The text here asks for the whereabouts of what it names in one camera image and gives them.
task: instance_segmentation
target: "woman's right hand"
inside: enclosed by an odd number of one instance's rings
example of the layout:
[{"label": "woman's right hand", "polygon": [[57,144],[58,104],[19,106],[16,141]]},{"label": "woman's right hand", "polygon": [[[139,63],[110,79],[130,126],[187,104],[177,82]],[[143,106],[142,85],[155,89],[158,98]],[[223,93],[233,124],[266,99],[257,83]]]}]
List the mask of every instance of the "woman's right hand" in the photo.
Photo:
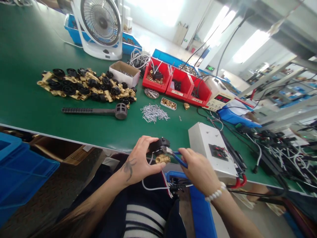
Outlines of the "woman's right hand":
[{"label": "woman's right hand", "polygon": [[182,160],[188,164],[188,169],[181,166],[184,173],[205,196],[212,195],[221,187],[220,181],[206,157],[189,148],[179,148],[178,151],[182,154]]}]

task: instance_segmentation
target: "pliers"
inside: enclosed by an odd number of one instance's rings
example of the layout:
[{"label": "pliers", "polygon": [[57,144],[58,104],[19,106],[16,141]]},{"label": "pliers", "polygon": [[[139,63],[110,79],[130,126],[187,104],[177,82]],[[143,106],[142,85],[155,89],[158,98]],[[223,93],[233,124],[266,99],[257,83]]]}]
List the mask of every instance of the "pliers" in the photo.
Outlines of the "pliers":
[{"label": "pliers", "polygon": [[188,168],[188,165],[183,161],[181,160],[177,155],[180,155],[180,152],[178,151],[172,151],[171,148],[169,147],[166,147],[166,146],[161,146],[161,149],[162,151],[165,153],[165,154],[169,154],[169,155],[172,155],[182,166],[184,166],[186,169]]}]

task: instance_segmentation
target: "pearl bracelet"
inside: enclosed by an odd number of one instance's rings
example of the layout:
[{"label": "pearl bracelet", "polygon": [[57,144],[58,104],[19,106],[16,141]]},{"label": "pearl bracelet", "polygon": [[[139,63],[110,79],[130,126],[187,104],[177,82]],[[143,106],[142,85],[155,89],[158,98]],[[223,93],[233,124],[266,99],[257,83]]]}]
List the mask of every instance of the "pearl bracelet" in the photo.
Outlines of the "pearl bracelet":
[{"label": "pearl bracelet", "polygon": [[223,182],[220,182],[220,183],[221,183],[220,189],[218,189],[216,192],[214,192],[210,196],[205,197],[205,200],[207,202],[211,202],[211,201],[215,200],[216,198],[220,197],[222,194],[222,191],[226,190],[227,187],[226,187],[225,183],[223,183]]}]

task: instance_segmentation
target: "hand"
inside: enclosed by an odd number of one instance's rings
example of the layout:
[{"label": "hand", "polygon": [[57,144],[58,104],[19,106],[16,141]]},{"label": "hand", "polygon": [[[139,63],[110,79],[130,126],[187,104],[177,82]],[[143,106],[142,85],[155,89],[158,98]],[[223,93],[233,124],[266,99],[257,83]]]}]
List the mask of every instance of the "hand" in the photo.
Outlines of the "hand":
[{"label": "hand", "polygon": [[205,196],[213,194],[221,187],[220,181],[206,157],[192,149],[179,148],[178,151],[182,154],[182,160],[188,164],[188,169],[181,166],[184,173]]},{"label": "hand", "polygon": [[136,143],[125,164],[116,172],[124,178],[126,186],[138,183],[149,175],[157,174],[165,167],[165,163],[149,165],[146,160],[146,153],[150,143],[157,140],[158,138],[142,136]]}]

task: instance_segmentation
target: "electric fan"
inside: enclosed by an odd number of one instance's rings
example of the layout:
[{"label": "electric fan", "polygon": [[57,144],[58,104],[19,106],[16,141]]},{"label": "electric fan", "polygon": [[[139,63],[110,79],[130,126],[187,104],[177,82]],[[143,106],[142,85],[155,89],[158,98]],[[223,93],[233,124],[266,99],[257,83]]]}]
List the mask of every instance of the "electric fan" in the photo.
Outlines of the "electric fan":
[{"label": "electric fan", "polygon": [[[122,24],[112,0],[73,0],[71,6],[84,51],[96,58],[122,58]],[[86,41],[80,26],[94,42]]]}]

